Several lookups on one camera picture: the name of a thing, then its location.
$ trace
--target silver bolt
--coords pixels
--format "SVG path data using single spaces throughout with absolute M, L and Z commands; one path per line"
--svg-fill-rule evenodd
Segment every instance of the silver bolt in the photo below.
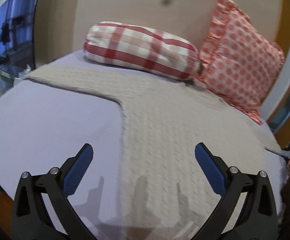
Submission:
M 22 173 L 22 178 L 26 179 L 28 177 L 29 173 L 27 171 Z
M 51 168 L 51 170 L 50 170 L 49 172 L 50 172 L 51 174 L 55 175 L 55 174 L 58 173 L 58 171 L 59 171 L 59 168 L 54 167 L 54 168 Z
M 232 166 L 232 167 L 229 168 L 229 171 L 230 171 L 231 173 L 233 173 L 233 174 L 236 174 L 236 173 L 238 173 L 238 168 Z
M 260 171 L 260 176 L 266 178 L 267 173 L 265 171 Z

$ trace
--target blue gripper pad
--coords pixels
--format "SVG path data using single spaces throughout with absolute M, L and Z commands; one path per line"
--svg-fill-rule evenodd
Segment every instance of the blue gripper pad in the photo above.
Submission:
M 93 147 L 88 145 L 74 162 L 63 179 L 63 195 L 73 195 L 81 182 L 88 166 L 93 160 Z
M 221 171 L 216 166 L 208 152 L 200 144 L 195 147 L 195 158 L 201 166 L 209 184 L 216 194 L 224 196 L 226 193 L 226 181 Z

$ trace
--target bed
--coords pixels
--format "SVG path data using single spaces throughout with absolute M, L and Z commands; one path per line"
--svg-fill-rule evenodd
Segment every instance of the bed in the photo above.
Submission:
M 164 79 L 150 73 L 87 61 L 83 51 L 76 51 L 52 64 Z M 90 143 L 98 154 L 94 155 L 92 165 L 76 193 L 69 197 L 69 202 L 98 239 L 123 238 L 119 201 L 119 160 L 124 154 L 123 121 L 122 110 L 113 101 L 28 80 L 20 82 L 0 99 L 0 185 L 13 198 L 22 172 L 46 173 L 51 167 L 60 167 L 85 143 Z M 266 122 L 261 126 L 255 123 L 255 129 L 274 139 Z M 284 162 L 265 150 L 263 154 L 279 213 L 282 208 L 279 192 L 286 178 Z M 136 198 L 146 207 L 150 201 L 144 198 L 146 179 L 140 177 L 138 185 Z M 65 232 L 48 197 L 44 195 L 43 198 L 56 229 Z M 181 192 L 179 201 L 186 201 Z M 184 212 L 191 214 L 188 215 L 190 219 L 180 220 L 174 228 L 166 228 L 173 230 L 173 236 L 179 239 L 192 237 L 206 220 L 186 207 Z M 159 223 L 155 215 L 150 217 L 154 226 Z M 151 238 L 153 228 L 139 230 L 132 232 L 135 239 Z

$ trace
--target polka dot pillow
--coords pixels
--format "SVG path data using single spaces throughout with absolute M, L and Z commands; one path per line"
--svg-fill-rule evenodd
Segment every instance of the polka dot pillow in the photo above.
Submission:
M 199 57 L 203 71 L 194 81 L 262 124 L 259 107 L 283 66 L 282 49 L 258 34 L 232 0 L 218 0 Z

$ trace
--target beige wall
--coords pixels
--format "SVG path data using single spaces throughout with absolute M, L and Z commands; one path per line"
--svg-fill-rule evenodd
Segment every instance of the beige wall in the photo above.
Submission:
M 216 0 L 38 0 L 36 58 L 42 63 L 82 48 L 88 29 L 100 21 L 117 21 L 161 29 L 196 46 L 208 32 Z M 268 39 L 274 39 L 281 0 L 234 0 Z

